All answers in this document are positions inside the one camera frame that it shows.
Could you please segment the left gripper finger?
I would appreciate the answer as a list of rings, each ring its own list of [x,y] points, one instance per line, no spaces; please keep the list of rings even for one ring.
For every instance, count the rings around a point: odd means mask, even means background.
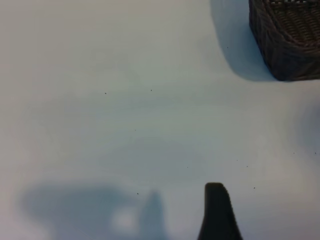
[[[222,183],[204,188],[204,216],[198,240],[242,240],[230,195]]]

